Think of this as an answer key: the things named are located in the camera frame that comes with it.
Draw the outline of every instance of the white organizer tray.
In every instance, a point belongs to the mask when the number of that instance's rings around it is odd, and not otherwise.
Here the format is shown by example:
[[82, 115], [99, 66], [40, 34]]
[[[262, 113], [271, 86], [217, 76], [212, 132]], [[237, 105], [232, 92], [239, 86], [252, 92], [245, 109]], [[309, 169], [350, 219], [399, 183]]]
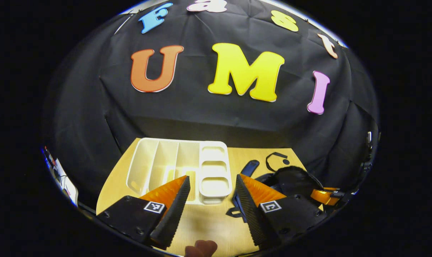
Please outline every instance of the white organizer tray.
[[221, 203], [232, 192], [227, 145], [220, 141], [142, 138], [131, 159], [126, 185], [142, 196], [184, 175], [191, 182], [186, 204]]

